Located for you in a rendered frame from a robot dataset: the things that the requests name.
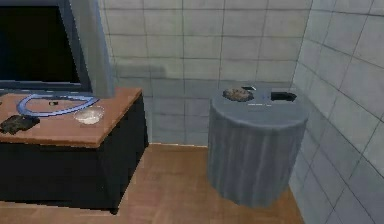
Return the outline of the brown round lumpy object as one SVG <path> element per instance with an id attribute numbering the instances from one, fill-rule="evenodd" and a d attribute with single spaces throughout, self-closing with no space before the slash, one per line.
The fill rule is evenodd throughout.
<path id="1" fill-rule="evenodd" d="M 247 102 L 253 99 L 253 94 L 242 88 L 230 88 L 223 91 L 222 96 L 231 101 Z"/>

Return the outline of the grey round draped table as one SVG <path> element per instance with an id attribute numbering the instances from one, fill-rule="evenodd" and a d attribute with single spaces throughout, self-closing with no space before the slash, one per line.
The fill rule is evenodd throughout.
<path id="1" fill-rule="evenodd" d="M 253 99 L 210 99 L 207 177 L 220 196 L 238 205 L 268 207 L 288 187 L 301 148 L 308 110 L 289 89 L 259 88 Z M 272 101 L 290 92 L 294 102 Z"/>

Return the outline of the black rectangular box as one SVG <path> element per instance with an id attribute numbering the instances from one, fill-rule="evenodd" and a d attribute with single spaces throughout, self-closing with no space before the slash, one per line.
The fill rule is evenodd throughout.
<path id="1" fill-rule="evenodd" d="M 270 99 L 272 101 L 289 101 L 294 102 L 297 96 L 290 92 L 272 92 Z"/>

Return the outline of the black cabinet with wooden top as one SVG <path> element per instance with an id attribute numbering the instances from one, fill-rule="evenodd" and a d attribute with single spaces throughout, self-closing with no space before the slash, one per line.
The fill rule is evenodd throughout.
<path id="1" fill-rule="evenodd" d="M 0 132 L 0 201 L 115 214 L 148 146 L 143 93 L 118 87 L 97 104 L 104 116 L 93 125 L 66 114 Z"/>

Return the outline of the clear glass bowl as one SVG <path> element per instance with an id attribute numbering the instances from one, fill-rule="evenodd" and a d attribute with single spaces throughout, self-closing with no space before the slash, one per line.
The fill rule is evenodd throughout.
<path id="1" fill-rule="evenodd" d="M 104 116 L 104 108 L 101 106 L 90 106 L 74 113 L 74 119 L 86 125 L 98 123 Z"/>

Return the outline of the grey television set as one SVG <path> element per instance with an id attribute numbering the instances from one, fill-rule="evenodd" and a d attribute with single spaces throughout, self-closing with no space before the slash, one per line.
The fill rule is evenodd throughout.
<path id="1" fill-rule="evenodd" d="M 0 0 L 0 95 L 7 93 L 23 94 L 16 110 L 34 117 L 115 95 L 98 0 Z"/>

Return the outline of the dark grey lumpy object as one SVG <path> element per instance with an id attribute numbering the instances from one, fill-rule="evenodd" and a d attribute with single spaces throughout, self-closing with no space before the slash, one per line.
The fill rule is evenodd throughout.
<path id="1" fill-rule="evenodd" d="M 39 123 L 38 117 L 12 115 L 0 124 L 0 133 L 15 135 L 18 131 L 27 131 Z"/>

